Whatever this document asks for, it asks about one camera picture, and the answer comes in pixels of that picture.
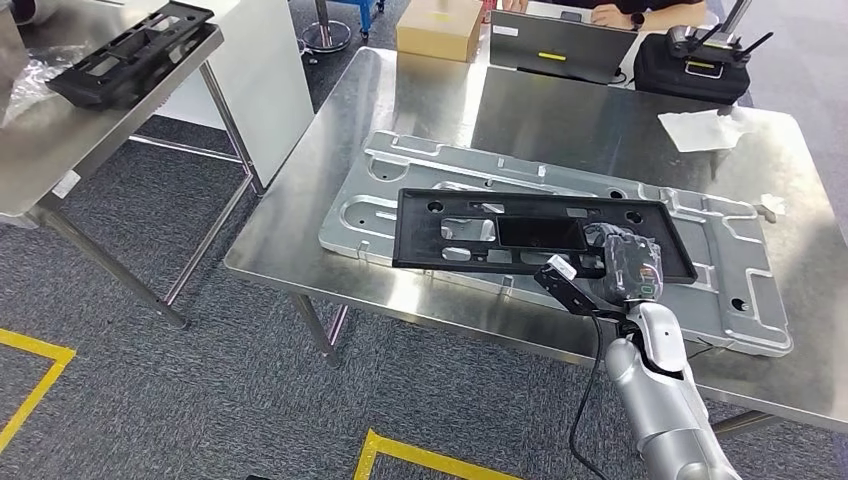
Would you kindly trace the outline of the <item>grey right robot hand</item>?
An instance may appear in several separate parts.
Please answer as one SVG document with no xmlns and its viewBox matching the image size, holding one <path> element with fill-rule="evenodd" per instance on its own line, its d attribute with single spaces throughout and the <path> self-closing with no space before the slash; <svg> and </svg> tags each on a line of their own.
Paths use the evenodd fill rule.
<svg viewBox="0 0 848 480">
<path fill-rule="evenodd" d="M 661 247 L 652 238 L 609 223 L 589 224 L 584 232 L 591 246 L 603 249 L 605 275 L 590 279 L 593 294 L 609 304 L 625 306 L 655 301 L 663 290 Z"/>
</svg>

